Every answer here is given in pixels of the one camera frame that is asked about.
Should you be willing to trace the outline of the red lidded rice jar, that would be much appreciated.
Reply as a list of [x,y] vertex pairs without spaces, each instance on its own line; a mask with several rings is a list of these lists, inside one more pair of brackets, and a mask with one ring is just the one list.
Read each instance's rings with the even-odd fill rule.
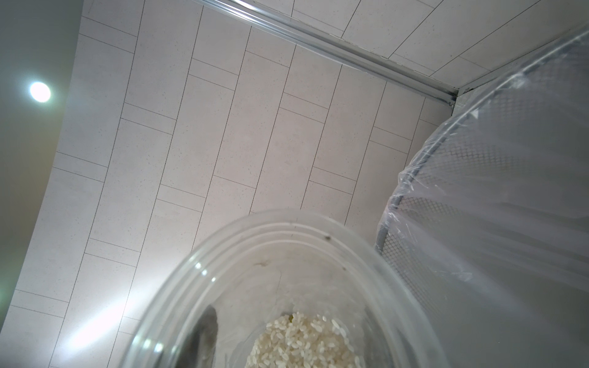
[[123,367],[176,367],[205,309],[213,367],[244,367],[267,324],[297,314],[343,331],[362,367],[447,367],[417,300],[372,245],[328,217],[283,209],[236,220],[196,246],[146,309]]

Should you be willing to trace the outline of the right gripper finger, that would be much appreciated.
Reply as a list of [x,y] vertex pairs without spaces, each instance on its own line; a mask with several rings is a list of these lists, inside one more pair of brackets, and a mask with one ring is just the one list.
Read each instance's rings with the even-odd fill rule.
[[216,309],[209,305],[185,339],[176,367],[213,367],[218,331]]

